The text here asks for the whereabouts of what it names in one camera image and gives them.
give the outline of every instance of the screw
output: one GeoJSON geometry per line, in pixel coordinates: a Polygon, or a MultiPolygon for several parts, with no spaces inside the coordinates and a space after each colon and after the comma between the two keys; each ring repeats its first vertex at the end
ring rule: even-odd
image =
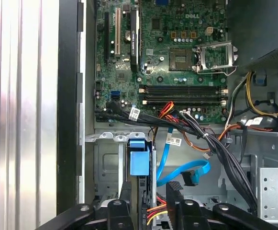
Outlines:
{"type": "Polygon", "coordinates": [[[191,200],[186,200],[186,205],[194,205],[194,203],[193,203],[193,201],[191,201],[191,200]]]}
{"type": "Polygon", "coordinates": [[[121,205],[122,203],[120,201],[115,201],[113,204],[114,205],[121,205]]]}
{"type": "Polygon", "coordinates": [[[220,205],[220,209],[223,211],[227,211],[229,208],[226,205],[220,205]]]}
{"type": "Polygon", "coordinates": [[[81,207],[80,211],[88,211],[89,210],[89,207],[88,206],[83,206],[81,207]]]}

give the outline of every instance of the pci express slot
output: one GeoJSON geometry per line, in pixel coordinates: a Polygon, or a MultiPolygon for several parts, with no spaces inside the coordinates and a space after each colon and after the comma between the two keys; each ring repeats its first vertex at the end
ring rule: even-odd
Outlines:
{"type": "Polygon", "coordinates": [[[170,101],[178,105],[226,105],[226,101],[222,97],[161,97],[146,96],[142,100],[145,105],[163,105],[170,101]]]}
{"type": "Polygon", "coordinates": [[[121,9],[115,9],[115,49],[114,53],[121,54],[121,9]]]}
{"type": "Polygon", "coordinates": [[[108,64],[109,62],[109,34],[110,34],[110,21],[109,12],[105,12],[105,22],[104,22],[104,62],[108,64]]]}
{"type": "Polygon", "coordinates": [[[130,12],[131,20],[131,44],[130,44],[130,67],[132,72],[138,71],[139,66],[139,11],[137,8],[133,8],[130,12]]]}
{"type": "Polygon", "coordinates": [[[148,95],[165,94],[219,94],[221,87],[217,86],[150,86],[142,85],[139,93],[148,95]]]}

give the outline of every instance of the ram slot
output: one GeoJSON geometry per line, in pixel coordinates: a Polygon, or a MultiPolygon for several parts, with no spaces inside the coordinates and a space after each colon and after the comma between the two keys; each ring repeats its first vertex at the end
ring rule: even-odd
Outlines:
{"type": "Polygon", "coordinates": [[[220,87],[216,86],[147,86],[142,85],[139,93],[148,95],[162,94],[208,94],[216,95],[221,91],[220,87]]]}
{"type": "Polygon", "coordinates": [[[121,54],[121,9],[115,9],[115,49],[116,55],[121,54]]]}
{"type": "Polygon", "coordinates": [[[110,34],[110,21],[109,12],[105,12],[105,23],[104,23],[104,61],[106,64],[109,63],[109,34],[110,34]]]}
{"type": "Polygon", "coordinates": [[[146,96],[142,100],[144,105],[163,105],[173,101],[176,105],[222,105],[225,101],[221,97],[161,97],[146,96]]]}

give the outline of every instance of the cable bundle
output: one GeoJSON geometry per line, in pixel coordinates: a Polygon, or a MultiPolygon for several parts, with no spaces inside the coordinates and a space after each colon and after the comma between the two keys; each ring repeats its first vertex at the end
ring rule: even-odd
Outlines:
{"type": "Polygon", "coordinates": [[[206,140],[210,151],[216,154],[223,164],[233,186],[247,202],[252,213],[257,215],[257,198],[238,160],[216,137],[209,135],[192,116],[181,114],[176,110],[171,110],[171,113],[163,116],[163,118],[140,113],[135,122],[128,119],[129,113],[123,111],[117,103],[110,102],[107,104],[107,108],[111,109],[111,115],[104,112],[96,115],[137,126],[175,128],[180,132],[189,133],[206,140]]]}

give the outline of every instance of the white wire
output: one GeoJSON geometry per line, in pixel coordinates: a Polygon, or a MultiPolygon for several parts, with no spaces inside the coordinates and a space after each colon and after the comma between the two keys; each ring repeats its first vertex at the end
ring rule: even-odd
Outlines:
{"type": "Polygon", "coordinates": [[[244,81],[246,81],[247,77],[245,77],[238,85],[237,87],[235,88],[232,96],[231,96],[231,103],[230,103],[230,108],[229,108],[229,116],[228,116],[228,119],[226,121],[226,124],[225,124],[225,129],[229,126],[229,121],[230,121],[230,118],[231,116],[233,115],[233,99],[235,97],[235,94],[236,92],[239,90],[239,88],[242,86],[242,84],[244,83],[244,81]]]}

